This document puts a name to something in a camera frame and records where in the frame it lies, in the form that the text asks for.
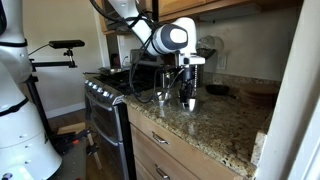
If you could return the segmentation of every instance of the granite countertop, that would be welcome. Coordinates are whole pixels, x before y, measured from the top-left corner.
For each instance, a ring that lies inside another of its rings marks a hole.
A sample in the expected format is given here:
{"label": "granite countertop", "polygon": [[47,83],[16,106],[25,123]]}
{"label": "granite countertop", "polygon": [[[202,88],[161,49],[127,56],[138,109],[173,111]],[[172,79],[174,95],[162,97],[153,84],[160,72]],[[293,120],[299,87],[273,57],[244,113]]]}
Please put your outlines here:
{"label": "granite countertop", "polygon": [[253,178],[256,167],[250,158],[255,138],[272,109],[211,95],[199,88],[200,108],[188,113],[179,107],[175,94],[177,90],[172,90],[173,97],[164,107],[140,103],[133,96],[126,96],[123,101],[229,169]]}

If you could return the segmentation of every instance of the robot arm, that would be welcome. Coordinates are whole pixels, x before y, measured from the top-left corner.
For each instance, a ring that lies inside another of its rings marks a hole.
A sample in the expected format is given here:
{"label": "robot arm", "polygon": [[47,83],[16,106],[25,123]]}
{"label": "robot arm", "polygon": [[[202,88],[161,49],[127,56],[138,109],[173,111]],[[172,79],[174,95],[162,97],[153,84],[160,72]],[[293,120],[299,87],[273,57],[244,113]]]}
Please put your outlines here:
{"label": "robot arm", "polygon": [[135,0],[108,0],[120,16],[127,19],[126,23],[146,44],[150,55],[159,56],[175,53],[175,65],[184,69],[182,85],[179,90],[180,102],[184,108],[193,110],[196,96],[196,65],[205,63],[203,57],[196,55],[196,27],[190,18],[179,18],[171,24],[165,24],[157,29],[151,29],[142,17],[138,21],[132,17],[139,17]]}

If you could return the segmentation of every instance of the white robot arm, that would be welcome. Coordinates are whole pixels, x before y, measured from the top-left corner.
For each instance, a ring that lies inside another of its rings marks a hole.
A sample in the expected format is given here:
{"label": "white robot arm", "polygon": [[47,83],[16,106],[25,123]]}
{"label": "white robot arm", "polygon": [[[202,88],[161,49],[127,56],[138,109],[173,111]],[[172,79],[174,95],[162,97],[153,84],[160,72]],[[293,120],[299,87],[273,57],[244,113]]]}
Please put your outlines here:
{"label": "white robot arm", "polygon": [[22,1],[0,1],[0,178],[47,179],[61,157],[46,137],[37,108],[18,84],[31,74],[22,30]]}
{"label": "white robot arm", "polygon": [[139,16],[135,0],[108,1],[131,27],[142,44],[146,44],[145,48],[150,55],[175,53],[175,65],[184,69],[182,86],[179,90],[180,102],[185,109],[192,110],[196,101],[196,65],[205,63],[203,57],[196,55],[197,36],[194,21],[183,17],[158,29],[151,29],[144,20],[146,17]]}

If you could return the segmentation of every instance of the drawer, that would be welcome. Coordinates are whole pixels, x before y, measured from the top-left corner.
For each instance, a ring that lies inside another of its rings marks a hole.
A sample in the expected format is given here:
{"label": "drawer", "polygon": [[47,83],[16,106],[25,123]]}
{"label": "drawer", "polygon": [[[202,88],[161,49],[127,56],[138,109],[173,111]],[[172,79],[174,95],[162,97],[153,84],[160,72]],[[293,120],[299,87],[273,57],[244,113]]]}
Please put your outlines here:
{"label": "drawer", "polygon": [[154,177],[136,157],[134,157],[134,162],[136,165],[137,180],[154,180]]}
{"label": "drawer", "polygon": [[131,125],[133,153],[155,179],[198,179]]}
{"label": "drawer", "polygon": [[178,136],[161,127],[154,121],[143,116],[137,110],[128,107],[129,121],[141,130],[158,147],[183,164],[190,172],[200,179],[242,179],[242,177],[205,155]]}

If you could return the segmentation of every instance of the oven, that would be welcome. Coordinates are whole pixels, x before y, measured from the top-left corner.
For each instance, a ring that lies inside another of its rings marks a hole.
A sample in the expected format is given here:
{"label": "oven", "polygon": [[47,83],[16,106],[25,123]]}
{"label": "oven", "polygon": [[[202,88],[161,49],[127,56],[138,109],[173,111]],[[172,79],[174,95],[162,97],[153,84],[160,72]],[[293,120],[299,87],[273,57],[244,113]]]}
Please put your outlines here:
{"label": "oven", "polygon": [[[154,67],[138,68],[133,79],[135,90],[151,89],[154,72]],[[117,180],[136,179],[127,106],[122,102],[125,95],[131,94],[128,78],[129,71],[123,71],[85,81],[87,119],[99,135],[102,170]]]}

